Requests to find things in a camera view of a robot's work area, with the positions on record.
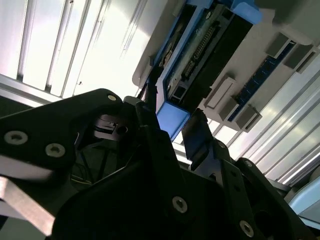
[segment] blue plastic frame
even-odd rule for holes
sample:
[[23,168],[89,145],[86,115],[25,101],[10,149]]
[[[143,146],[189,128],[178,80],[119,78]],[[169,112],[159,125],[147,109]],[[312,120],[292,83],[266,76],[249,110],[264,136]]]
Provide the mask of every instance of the blue plastic frame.
[[[254,0],[223,0],[220,1],[223,4],[226,4],[234,13],[240,15],[241,17],[249,18],[249,22],[251,23],[258,23],[259,9],[254,5]],[[199,22],[203,12],[205,9],[208,9],[213,3],[213,0],[187,0],[186,4],[196,6],[196,9],[186,26],[176,48],[174,49],[169,62],[167,63],[165,69],[163,70],[161,76],[159,77],[156,86],[157,86],[157,97],[156,97],[156,115],[159,121],[160,128],[164,131],[167,131],[171,141],[173,141],[176,136],[181,131],[182,127],[188,121],[190,117],[190,113],[186,110],[175,106],[171,102],[167,100],[166,94],[166,79],[170,74],[171,70],[173,69],[179,55],[181,54],[184,46],[186,45],[190,35],[194,31]],[[179,16],[176,18],[165,42],[163,43],[162,47],[158,51],[153,65],[158,64],[161,55],[165,49],[165,46],[172,34],[176,23],[178,22]]]

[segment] screw hole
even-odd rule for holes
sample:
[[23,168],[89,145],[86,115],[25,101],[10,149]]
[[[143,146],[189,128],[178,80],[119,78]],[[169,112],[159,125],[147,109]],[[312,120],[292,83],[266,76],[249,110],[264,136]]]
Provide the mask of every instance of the screw hole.
[[13,135],[11,136],[11,139],[12,139],[12,140],[19,141],[19,140],[22,140],[22,136],[21,136],[21,135],[18,135],[18,134],[13,134]]
[[59,149],[58,147],[56,147],[56,146],[53,146],[53,147],[51,148],[51,151],[52,151],[52,152],[55,152],[55,153],[59,153],[59,152],[60,152],[60,149]]
[[126,126],[121,126],[116,130],[116,133],[119,135],[123,135],[128,132],[128,128]]
[[177,200],[175,201],[175,203],[180,207],[182,208],[184,206],[184,203],[181,201],[181,200]]
[[240,192],[240,187],[234,185],[234,189],[235,189],[237,192]]

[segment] black metal bracket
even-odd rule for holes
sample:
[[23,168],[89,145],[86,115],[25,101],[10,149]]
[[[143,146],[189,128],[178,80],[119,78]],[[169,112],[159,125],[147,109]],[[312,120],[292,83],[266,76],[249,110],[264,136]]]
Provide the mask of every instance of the black metal bracket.
[[315,239],[312,232],[253,162],[246,158],[239,158],[235,165],[253,187],[256,195],[254,197],[259,199],[257,204],[251,204],[254,214],[256,216],[264,215],[264,224],[269,225],[269,227],[272,226],[274,239]]
[[215,139],[204,113],[197,109],[183,127],[186,156],[190,169],[211,177],[223,187],[228,219],[241,239],[266,239],[257,228],[240,170],[231,163],[228,148]]
[[190,223],[194,217],[191,202],[170,136],[160,129],[156,113],[145,102],[139,102],[135,107],[164,208],[176,223]]

